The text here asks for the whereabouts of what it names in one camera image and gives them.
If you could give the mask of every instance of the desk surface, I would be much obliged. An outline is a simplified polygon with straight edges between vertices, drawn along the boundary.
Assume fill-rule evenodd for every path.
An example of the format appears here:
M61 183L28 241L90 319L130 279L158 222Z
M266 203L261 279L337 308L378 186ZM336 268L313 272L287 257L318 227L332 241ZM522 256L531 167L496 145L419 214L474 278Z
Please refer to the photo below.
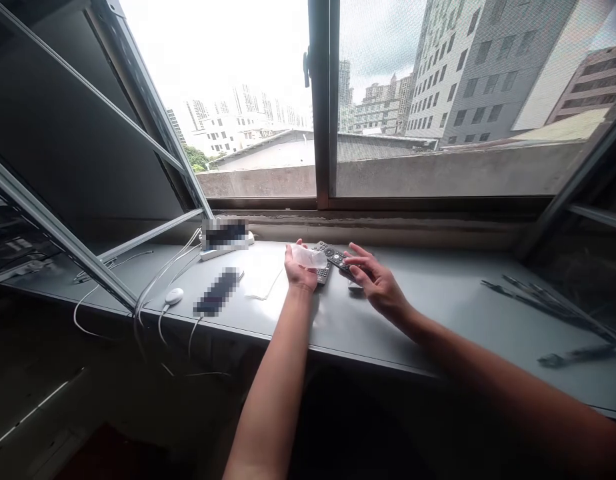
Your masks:
M115 269L115 274L138 295L179 248L141 245L120 256L118 261L150 249L154 253L125 263ZM284 243L257 242L248 250L204 262L195 260L168 287L176 272L192 258L191 254L174 264L156 284L148 296L155 299L145 311L160 312L166 290L180 287L185 292L184 298L170 308L165 318L192 323L197 320L192 312L193 301L208 289L222 269L236 267L245 272L239 287L217 317L204 318L199 326L269 339L285 298L285 275L279 276L266 300L248 298L245 294L256 289L267 290L265 286L271 284L283 266L284 248ZM373 252L392 270L408 300L422 313L574 398L616 417L616 356L561 369L545 368L537 362L542 355L562 353L602 340L480 285L482 279L502 284L501 275L507 274L521 281L532 281L554 293L546 282L518 262L506 255L490 253L394 248L374 248ZM94 286L92 281L72 284L78 270L62 256L57 258L52 270L15 277L5 284L76 303ZM98 289L85 304L127 314L103 289ZM310 345L314 350L418 374L437 374L416 344L376 313L365 299L350 294L347 280L334 268L327 284L315 295L312 315Z

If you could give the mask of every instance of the person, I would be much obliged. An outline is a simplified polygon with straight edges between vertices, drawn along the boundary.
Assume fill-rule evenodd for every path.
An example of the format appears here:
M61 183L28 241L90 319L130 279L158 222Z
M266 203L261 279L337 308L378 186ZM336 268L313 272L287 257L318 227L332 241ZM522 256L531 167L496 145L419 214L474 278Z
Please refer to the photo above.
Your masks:
M370 304L450 377L488 400L565 469L616 476L616 423L418 312L388 268L354 243L350 248L357 256L345 252L345 262ZM290 245L285 270L288 293L243 406L224 479L282 479L289 471L317 276L293 260Z

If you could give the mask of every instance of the person's left hand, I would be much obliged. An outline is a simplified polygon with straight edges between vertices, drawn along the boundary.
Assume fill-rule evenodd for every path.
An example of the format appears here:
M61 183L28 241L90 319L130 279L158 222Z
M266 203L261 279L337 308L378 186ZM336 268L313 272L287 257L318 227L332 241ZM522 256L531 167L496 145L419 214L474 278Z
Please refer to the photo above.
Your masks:
M304 248L308 248L303 244L302 240L297 240L298 245L303 245ZM288 284L291 287L299 287L314 292L317 288L317 271L315 269L307 269L302 267L293 259L293 250L290 245L286 245L286 259L283 262L286 268L286 275L288 276Z

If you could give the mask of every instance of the black remote control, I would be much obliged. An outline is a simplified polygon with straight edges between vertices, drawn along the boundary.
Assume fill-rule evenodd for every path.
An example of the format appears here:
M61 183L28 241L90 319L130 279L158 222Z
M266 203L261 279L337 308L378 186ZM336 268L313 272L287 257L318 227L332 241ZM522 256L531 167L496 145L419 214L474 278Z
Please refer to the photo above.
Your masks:
M328 248L328 245L326 245L324 242L319 242L313 247L313 250L324 251L326 248ZM326 280L328 280L329 273L330 273L330 262L328 262L325 268L317 269L317 284L325 285Z
M346 274L348 278L353 278L352 274L350 273L350 265L347 265L343 262L344 258L346 258L343 252L332 248L330 245L324 242L319 242L315 249L318 249L323 252L323 254L326 256L326 260L328 260L328 264L332 263L339 270L344 272L344 274Z

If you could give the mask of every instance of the clear plastic bag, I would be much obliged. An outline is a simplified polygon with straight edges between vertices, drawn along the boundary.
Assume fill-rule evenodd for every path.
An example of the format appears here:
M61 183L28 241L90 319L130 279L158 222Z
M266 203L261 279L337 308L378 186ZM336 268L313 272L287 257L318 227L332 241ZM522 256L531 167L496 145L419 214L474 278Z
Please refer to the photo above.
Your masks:
M291 247L293 259L302 267L320 269L326 268L326 265L328 265L328 260L326 260L323 252L310 250L296 243L292 244Z

